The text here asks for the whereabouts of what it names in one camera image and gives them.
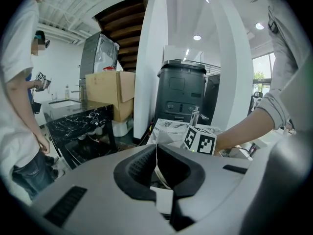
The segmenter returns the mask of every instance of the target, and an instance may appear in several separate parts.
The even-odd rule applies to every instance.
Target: railing
[[[205,65],[205,69],[206,69],[206,72],[207,72],[206,75],[207,76],[212,75],[212,74],[220,74],[221,73],[221,67],[218,67],[218,66],[215,66],[215,65],[206,64],[206,63],[197,62],[197,61],[192,61],[192,60],[182,60],[182,59],[175,59],[175,60]]]

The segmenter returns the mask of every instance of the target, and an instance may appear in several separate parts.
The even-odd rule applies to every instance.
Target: rolled-up sleeve
[[[277,130],[285,126],[289,119],[287,109],[280,99],[280,93],[296,72],[297,63],[280,32],[269,34],[272,37],[276,60],[272,71],[270,91],[264,95],[257,108],[265,110],[271,116],[275,125],[274,129]]]

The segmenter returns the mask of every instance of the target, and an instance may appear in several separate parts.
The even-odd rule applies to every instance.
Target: sink
[[[59,102],[51,102],[49,105],[52,108],[61,108],[61,107],[66,107],[66,106],[71,106],[71,105],[77,105],[81,104],[80,102],[73,101],[73,100],[64,100],[64,101],[59,101]]]

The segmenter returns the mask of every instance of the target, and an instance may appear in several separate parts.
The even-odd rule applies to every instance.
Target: stair step
[[[136,52],[138,52],[138,46],[119,49],[118,54],[124,55],[124,54],[136,53]]]
[[[136,25],[136,26],[125,28],[125,29],[120,29],[120,30],[112,32],[110,34],[110,37],[114,41],[116,41],[118,39],[122,39],[122,38],[130,36],[130,35],[140,34],[141,29],[142,29],[142,25]]]
[[[137,55],[126,56],[120,59],[120,62],[133,62],[133,61],[137,61]]]
[[[105,31],[115,31],[121,28],[125,28],[131,25],[138,25],[143,23],[143,18],[145,16],[144,12],[126,16],[120,19],[117,19],[111,23],[103,25],[102,28]]]
[[[137,63],[126,63],[123,68],[124,69],[131,69],[131,68],[136,68]]]
[[[132,4],[130,6],[121,8],[117,11],[114,11],[108,15],[105,15],[103,18],[101,18],[99,21],[101,23],[110,23],[114,20],[117,20],[121,17],[125,17],[127,15],[130,15],[132,13],[139,13],[139,12],[144,12],[145,11],[145,7],[143,3],[136,3],[136,4]]]
[[[118,40],[117,43],[120,45],[120,47],[128,47],[128,46],[133,46],[135,44],[139,44],[140,36],[138,37],[130,37],[130,38],[125,38]]]

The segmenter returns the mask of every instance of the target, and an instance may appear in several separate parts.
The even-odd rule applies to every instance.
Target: ceiling light
[[[198,41],[198,40],[200,40],[200,39],[201,39],[201,36],[200,36],[200,35],[195,35],[195,36],[194,36],[194,40]]]
[[[255,27],[256,27],[257,29],[264,29],[264,26],[261,25],[260,23],[257,23],[257,24],[255,25]]]

